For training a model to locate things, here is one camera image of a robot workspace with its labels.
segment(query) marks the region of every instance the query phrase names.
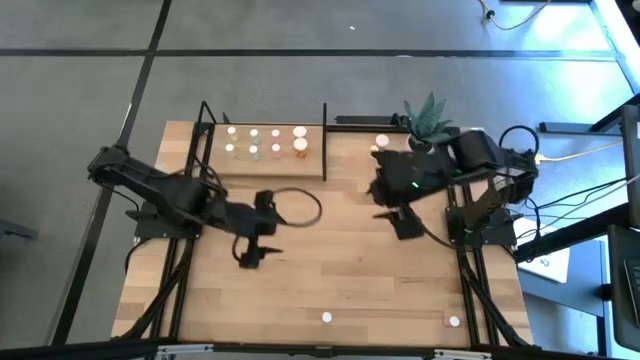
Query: small bottle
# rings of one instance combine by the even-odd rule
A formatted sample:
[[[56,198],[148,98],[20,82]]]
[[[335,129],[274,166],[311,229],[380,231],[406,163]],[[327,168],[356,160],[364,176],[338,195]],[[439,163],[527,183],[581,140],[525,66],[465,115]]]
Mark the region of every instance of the small bottle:
[[[253,160],[260,160],[260,153],[258,152],[258,147],[255,145],[251,145],[249,147],[249,153],[251,154],[251,158]]]
[[[293,148],[296,150],[296,156],[298,159],[304,159],[307,157],[307,139],[297,138],[293,142]]]
[[[271,143],[272,144],[280,143],[280,141],[278,141],[279,138],[280,138],[280,130],[278,130],[278,129],[272,130],[271,131]]]
[[[293,136],[296,138],[304,138],[307,136],[307,128],[304,126],[296,126],[293,128]]]
[[[229,126],[227,128],[227,134],[229,134],[229,137],[231,138],[231,140],[238,141],[238,132],[236,131],[235,127]]]
[[[224,149],[227,151],[227,155],[229,155],[229,157],[231,158],[236,157],[235,146],[233,146],[233,144],[227,144],[227,146],[225,146]]]
[[[380,151],[383,151],[384,148],[389,146],[389,137],[384,134],[376,136],[376,145],[378,146],[378,149],[380,149]]]
[[[251,131],[249,131],[249,135],[251,135],[251,142],[253,142],[253,145],[260,144],[260,136],[258,135],[258,129],[251,129]]]
[[[273,157],[280,159],[280,144],[271,145],[271,151],[273,151]]]

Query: white bottle cap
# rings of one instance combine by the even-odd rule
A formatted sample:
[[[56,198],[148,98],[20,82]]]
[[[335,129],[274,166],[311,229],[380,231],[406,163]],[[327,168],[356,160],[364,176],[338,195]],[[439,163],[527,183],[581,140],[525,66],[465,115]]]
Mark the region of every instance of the white bottle cap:
[[[293,148],[298,151],[305,151],[307,149],[307,139],[297,138],[293,142]]]
[[[293,136],[295,137],[305,137],[307,135],[307,128],[304,126],[296,126],[293,128]]]
[[[449,318],[449,324],[453,327],[458,327],[460,326],[460,319],[457,316],[452,316]]]
[[[389,145],[389,137],[384,134],[376,136],[376,145],[378,145],[379,147],[385,147]]]
[[[331,322],[331,320],[333,320],[333,316],[331,315],[331,313],[330,313],[330,312],[323,312],[323,313],[322,313],[322,321],[323,321],[325,324],[330,323],[330,322]]]

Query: wooden tabletop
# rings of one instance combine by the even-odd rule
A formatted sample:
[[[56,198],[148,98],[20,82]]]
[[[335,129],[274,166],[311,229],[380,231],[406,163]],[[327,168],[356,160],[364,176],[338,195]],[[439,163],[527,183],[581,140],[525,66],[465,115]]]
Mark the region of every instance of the wooden tabletop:
[[[184,167],[191,122],[168,122],[156,166]],[[284,250],[268,255],[257,270],[238,267],[233,236],[210,227],[196,242],[179,339],[370,346],[469,346],[461,281],[453,250],[428,237],[399,241],[391,225],[372,216],[386,209],[365,194],[374,177],[369,154],[376,134],[327,134],[327,181],[296,177],[226,176],[232,201],[253,202],[256,191],[298,186],[321,201],[324,216],[313,227],[279,226],[260,244]],[[406,135],[389,134],[390,148],[404,149]],[[483,183],[472,186],[474,197]],[[300,194],[275,199],[289,221],[312,218],[314,203]],[[447,238],[440,192],[412,204],[424,224]],[[241,241],[239,252],[246,248]],[[131,259],[113,335],[128,330],[155,296],[167,249],[152,240]],[[484,248],[491,295],[518,334],[531,341],[516,266],[500,247]],[[167,309],[172,309],[172,299]],[[323,312],[333,320],[322,322]],[[168,333],[165,312],[162,334]],[[461,320],[449,324],[450,316]],[[487,341],[482,307],[476,299],[481,339]]]

